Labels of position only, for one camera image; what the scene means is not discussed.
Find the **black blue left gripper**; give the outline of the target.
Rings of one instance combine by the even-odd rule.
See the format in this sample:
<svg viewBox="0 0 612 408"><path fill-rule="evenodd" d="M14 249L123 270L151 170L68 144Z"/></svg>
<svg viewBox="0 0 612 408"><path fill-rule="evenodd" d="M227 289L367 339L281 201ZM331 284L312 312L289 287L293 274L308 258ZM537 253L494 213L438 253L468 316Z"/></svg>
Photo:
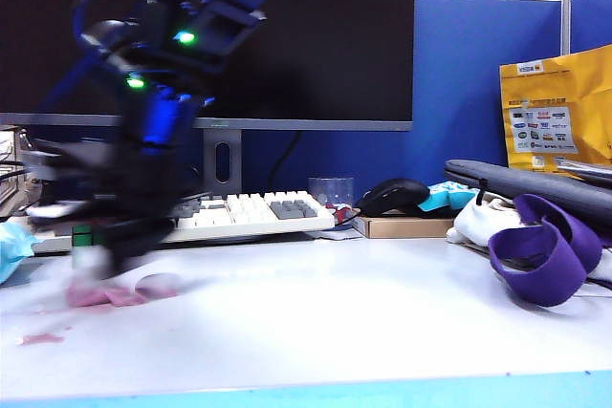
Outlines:
<svg viewBox="0 0 612 408"><path fill-rule="evenodd" d="M127 272L135 250L142 257L170 235L173 211L192 191L177 142L49 142L47 152L57 179L90 187L80 204L61 204L47 218L47 227L96 225L106 251L102 279Z"/></svg>

